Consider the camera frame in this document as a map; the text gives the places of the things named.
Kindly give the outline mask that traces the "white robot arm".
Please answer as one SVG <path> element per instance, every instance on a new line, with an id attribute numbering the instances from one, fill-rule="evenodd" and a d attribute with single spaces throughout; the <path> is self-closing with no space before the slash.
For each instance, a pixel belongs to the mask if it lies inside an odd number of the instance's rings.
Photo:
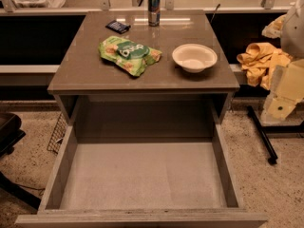
<path id="1" fill-rule="evenodd" d="M 270 94 L 267 96 L 261 120 L 266 124 L 284 121 L 304 99 L 304 0 L 296 0 L 287 14 L 267 26 L 262 34 L 280 38 L 281 49 L 292 56 L 291 62 L 283 66 L 275 64 Z"/>

